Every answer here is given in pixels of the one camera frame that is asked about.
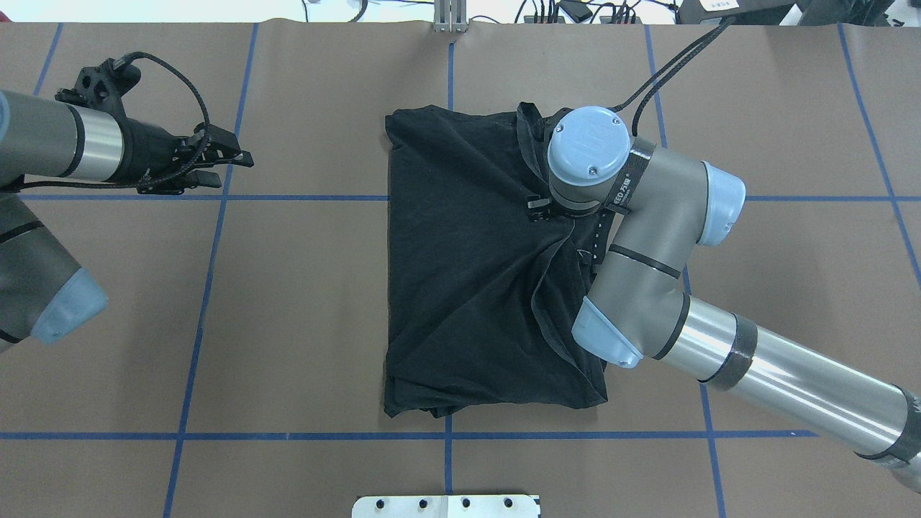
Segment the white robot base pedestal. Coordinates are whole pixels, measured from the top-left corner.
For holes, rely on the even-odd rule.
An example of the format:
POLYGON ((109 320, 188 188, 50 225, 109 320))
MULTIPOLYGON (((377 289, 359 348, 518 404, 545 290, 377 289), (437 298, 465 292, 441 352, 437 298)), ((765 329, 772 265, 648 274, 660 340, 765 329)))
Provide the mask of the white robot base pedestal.
POLYGON ((366 496, 352 517, 540 517, 540 497, 523 493, 366 496))

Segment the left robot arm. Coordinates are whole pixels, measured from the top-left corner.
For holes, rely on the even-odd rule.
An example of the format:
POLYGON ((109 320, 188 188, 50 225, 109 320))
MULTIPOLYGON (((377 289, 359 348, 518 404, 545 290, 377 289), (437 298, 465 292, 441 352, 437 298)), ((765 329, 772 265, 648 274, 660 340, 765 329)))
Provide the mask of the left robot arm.
POLYGON ((90 65, 53 98, 1 95, 2 350, 27 340, 53 344, 103 312, 109 297, 24 194, 33 189, 129 189, 181 196, 218 189, 217 166, 253 167, 250 151, 218 127, 190 78, 144 52, 90 65), (128 114, 138 61, 164 68, 193 95, 200 120, 177 135, 128 114))

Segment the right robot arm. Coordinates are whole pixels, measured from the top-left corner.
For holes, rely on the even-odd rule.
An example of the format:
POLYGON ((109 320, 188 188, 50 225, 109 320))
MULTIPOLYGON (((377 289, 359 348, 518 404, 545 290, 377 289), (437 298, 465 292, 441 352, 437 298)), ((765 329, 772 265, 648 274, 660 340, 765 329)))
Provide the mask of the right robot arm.
POLYGON ((737 176, 636 137, 615 111, 562 109, 538 152, 548 200, 534 219, 622 217, 589 249, 595 276, 571 328, 622 368, 653 358, 810 432, 919 491, 919 396, 803 347, 682 286, 693 252, 723 243, 746 200, 737 176))

